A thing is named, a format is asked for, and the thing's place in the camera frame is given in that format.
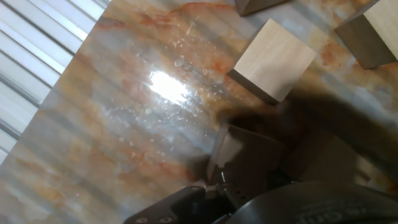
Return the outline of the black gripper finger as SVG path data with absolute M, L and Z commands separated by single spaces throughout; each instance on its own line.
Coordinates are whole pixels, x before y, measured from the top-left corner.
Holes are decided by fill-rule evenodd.
M 205 187 L 188 186 L 130 216 L 124 224 L 224 223 L 267 190 L 283 145 L 263 134 L 230 124 L 221 126 L 213 147 Z

